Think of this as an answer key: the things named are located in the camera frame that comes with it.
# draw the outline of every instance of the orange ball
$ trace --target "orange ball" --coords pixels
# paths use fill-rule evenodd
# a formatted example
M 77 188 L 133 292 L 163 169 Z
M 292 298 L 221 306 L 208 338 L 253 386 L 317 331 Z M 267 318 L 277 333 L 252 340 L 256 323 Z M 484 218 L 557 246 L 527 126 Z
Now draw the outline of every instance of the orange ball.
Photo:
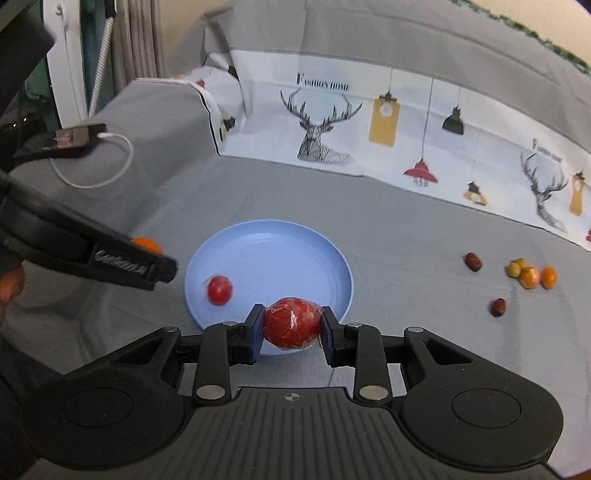
M 542 286 L 546 289 L 549 290 L 551 288 L 554 288 L 556 286 L 556 283 L 558 282 L 558 276 L 556 275 L 556 270 L 554 269 L 554 267 L 545 267 L 542 270 L 542 278 L 541 278 L 541 283 Z
M 150 240 L 149 238 L 134 238 L 132 240 L 133 243 L 135 243 L 136 245 L 139 245 L 141 247 L 144 247 L 146 250 L 150 250 L 151 252 L 157 253 L 162 255 L 164 252 L 162 251 L 162 249 L 160 248 L 160 245 L 158 245 L 156 242 L 154 242 L 154 240 Z
M 525 267 L 519 275 L 519 282 L 523 288 L 530 290 L 540 284 L 540 271 L 534 267 Z

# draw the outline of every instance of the pendant lamp illustration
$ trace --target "pendant lamp illustration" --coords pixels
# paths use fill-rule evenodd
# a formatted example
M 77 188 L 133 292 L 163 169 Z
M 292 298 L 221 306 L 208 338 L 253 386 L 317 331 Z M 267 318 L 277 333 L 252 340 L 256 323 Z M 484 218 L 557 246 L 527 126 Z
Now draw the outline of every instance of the pendant lamp illustration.
M 481 132 L 482 132 L 482 130 L 479 129 L 478 135 L 476 136 L 475 146 L 474 146 L 474 160 L 472 161 L 472 173 L 471 173 L 472 178 L 474 178 L 474 166 L 476 165 L 476 155 L 478 154 L 478 140 L 480 139 Z M 482 192 L 480 191 L 480 187 L 478 185 L 476 185 L 476 182 L 474 180 L 472 180 L 468 184 L 468 188 L 464 191 L 463 197 L 466 200 L 470 200 L 472 203 L 476 203 L 477 205 L 482 205 L 483 207 L 488 205 L 488 200 L 482 194 Z
M 438 183 L 437 177 L 429 171 L 429 167 L 425 163 L 425 137 L 427 135 L 427 124 L 429 122 L 429 112 L 431 111 L 431 97 L 433 96 L 433 81 L 431 79 L 431 91 L 429 92 L 429 103 L 427 105 L 427 119 L 425 120 L 425 129 L 423 130 L 423 143 L 421 145 L 421 160 L 409 170 L 404 172 L 404 175 L 413 177 L 415 185 L 419 187 L 427 187 L 429 182 Z
M 457 102 L 456 106 L 452 110 L 452 114 L 448 116 L 444 121 L 441 128 L 447 130 L 456 135 L 463 135 L 464 134 L 464 122 L 460 118 L 460 92 L 462 91 L 462 86 L 460 85 L 457 88 Z
M 374 100 L 374 112 L 369 127 L 369 141 L 385 147 L 394 146 L 398 115 L 400 114 L 400 104 L 396 98 L 392 97 L 391 93 L 392 71 L 393 69 L 390 69 L 390 83 L 387 93 Z
M 570 201 L 569 211 L 573 215 L 580 217 L 583 214 L 583 188 L 585 187 L 585 177 L 583 172 L 573 175 L 573 198 Z
M 477 205 L 482 205 L 485 207 L 488 205 L 488 200 L 484 197 L 482 192 L 480 191 L 480 187 L 476 185 L 476 182 L 471 181 L 468 184 L 467 190 L 464 192 L 464 198 L 466 200 L 470 200 Z

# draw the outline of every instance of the person's hand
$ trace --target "person's hand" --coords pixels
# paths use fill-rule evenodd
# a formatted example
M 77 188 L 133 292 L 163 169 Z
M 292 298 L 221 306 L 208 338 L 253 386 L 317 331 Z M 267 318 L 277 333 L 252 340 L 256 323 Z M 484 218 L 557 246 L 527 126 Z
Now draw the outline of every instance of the person's hand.
M 25 286 L 25 272 L 21 267 L 0 278 L 0 325 L 6 315 L 8 303 L 17 298 Z

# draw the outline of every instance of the printed fabric backdrop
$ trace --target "printed fabric backdrop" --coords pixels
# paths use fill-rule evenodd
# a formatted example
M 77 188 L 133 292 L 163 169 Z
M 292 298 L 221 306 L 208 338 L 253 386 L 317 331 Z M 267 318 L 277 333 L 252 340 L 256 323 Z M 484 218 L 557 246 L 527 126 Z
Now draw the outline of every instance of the printed fabric backdrop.
M 164 81 L 199 90 L 221 155 L 374 177 L 591 251 L 591 155 L 521 112 L 358 61 L 236 50 L 210 60 Z

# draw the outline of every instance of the gray tablecloth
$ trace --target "gray tablecloth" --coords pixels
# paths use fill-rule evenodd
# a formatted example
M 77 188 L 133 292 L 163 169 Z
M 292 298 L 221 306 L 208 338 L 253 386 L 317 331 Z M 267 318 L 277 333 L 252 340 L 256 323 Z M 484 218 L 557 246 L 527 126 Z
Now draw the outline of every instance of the gray tablecloth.
M 587 252 L 550 233 L 376 180 L 219 157 L 197 99 L 184 87 L 136 82 L 98 115 L 95 120 L 126 135 L 136 152 L 129 172 L 108 187 L 72 189 L 46 160 L 14 172 L 96 220 L 156 240 L 178 259 L 176 279 L 145 292 L 28 265 L 27 287 L 9 309 L 3 335 L 67 372 L 165 325 L 197 333 L 183 281 L 199 245 L 233 223 L 291 220 L 326 235 L 344 253 L 355 280 L 348 321 L 388 335 L 423 326 L 541 384 L 564 412 L 551 465 L 563 475 L 591 466 Z M 115 173 L 125 157 L 124 147 L 102 141 L 86 158 L 58 165 L 70 180 L 94 183 Z M 483 260 L 477 274 L 463 264 L 469 251 Z M 558 286 L 522 289 L 504 273 L 516 257 L 555 266 Z M 495 319 L 487 306 L 497 297 L 507 300 L 507 313 Z M 395 392 L 403 393 L 400 372 L 393 367 L 391 374 Z M 232 369 L 234 388 L 351 387 L 352 380 L 349 368 L 332 371 L 319 348 Z

